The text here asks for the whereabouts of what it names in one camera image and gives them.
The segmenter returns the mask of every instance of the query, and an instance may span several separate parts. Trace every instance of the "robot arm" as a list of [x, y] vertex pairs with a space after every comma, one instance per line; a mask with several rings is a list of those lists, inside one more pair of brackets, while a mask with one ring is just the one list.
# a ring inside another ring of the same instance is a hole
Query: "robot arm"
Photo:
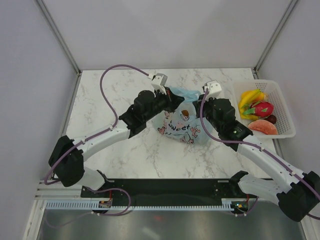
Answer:
[[[254, 177], [248, 172], [240, 171], [229, 180], [234, 191], [242, 191], [271, 201], [278, 205], [290, 219], [301, 221], [319, 203], [319, 200], [293, 175], [306, 181], [317, 193], [320, 193], [320, 177], [313, 171], [306, 174], [277, 156], [275, 152], [260, 142], [250, 129], [238, 122], [235, 117], [235, 108], [231, 106], [230, 101], [216, 98], [221, 92], [221, 87], [216, 81], [208, 82], [204, 86], [204, 90], [208, 90], [209, 94], [207, 94], [206, 102], [203, 105], [203, 116], [216, 129], [222, 142], [249, 158], [272, 178], [272, 180], [264, 180]], [[200, 96], [199, 101], [193, 103], [198, 117], [203, 97], [203, 95]], [[240, 142], [254, 144], [259, 148], [240, 144]], [[280, 163], [264, 150], [272, 153]], [[289, 172], [283, 165], [289, 167], [292, 172]]]
[[49, 159], [51, 167], [67, 150], [77, 143], [82, 143], [54, 169], [54, 173], [65, 187], [79, 184], [98, 190], [105, 183], [105, 178], [101, 172], [84, 167], [84, 162], [102, 149], [139, 134], [146, 128], [147, 121], [162, 111], [172, 113], [177, 109], [184, 98], [173, 94], [168, 87], [165, 87], [166, 80], [167, 76], [163, 74], [155, 75], [151, 82], [154, 92], [141, 91], [128, 110], [119, 117], [114, 128], [108, 125], [90, 136], [77, 137], [73, 140], [66, 135], [59, 138]]

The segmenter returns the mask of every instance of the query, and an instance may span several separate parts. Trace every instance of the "dragon fruit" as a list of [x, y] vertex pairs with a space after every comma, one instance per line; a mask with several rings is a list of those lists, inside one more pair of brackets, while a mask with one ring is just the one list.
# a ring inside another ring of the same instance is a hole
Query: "dragon fruit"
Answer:
[[243, 112], [243, 115], [253, 114], [257, 117], [267, 117], [274, 111], [274, 106], [267, 101], [257, 101], [253, 102], [249, 109]]

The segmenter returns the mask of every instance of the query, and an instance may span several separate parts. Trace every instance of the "white wall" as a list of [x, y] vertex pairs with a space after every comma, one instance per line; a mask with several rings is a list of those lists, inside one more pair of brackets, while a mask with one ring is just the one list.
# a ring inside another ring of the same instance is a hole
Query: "white wall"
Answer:
[[43, 0], [82, 70], [254, 67], [290, 0]]
[[32, 0], [0, 1], [0, 239], [19, 240], [76, 73]]
[[280, 142], [285, 159], [320, 175], [319, 13], [319, 0], [301, 0], [259, 73], [280, 84], [294, 120], [296, 136]]

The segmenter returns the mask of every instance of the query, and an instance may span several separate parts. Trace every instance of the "metal floor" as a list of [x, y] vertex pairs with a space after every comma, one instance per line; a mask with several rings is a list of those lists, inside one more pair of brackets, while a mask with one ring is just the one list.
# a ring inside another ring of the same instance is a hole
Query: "metal floor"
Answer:
[[[52, 225], [84, 210], [46, 210]], [[123, 216], [87, 215], [60, 229], [42, 223], [41, 240], [305, 240], [302, 225], [278, 206], [258, 202], [247, 217], [220, 211], [132, 211]]]

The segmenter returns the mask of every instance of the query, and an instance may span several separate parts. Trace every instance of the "watermelon slice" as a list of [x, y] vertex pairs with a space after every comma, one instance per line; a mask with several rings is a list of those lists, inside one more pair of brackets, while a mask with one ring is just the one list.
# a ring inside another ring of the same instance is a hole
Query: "watermelon slice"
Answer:
[[275, 125], [266, 120], [256, 120], [251, 122], [248, 125], [248, 128], [251, 130], [259, 131], [267, 135], [277, 135], [278, 131]]

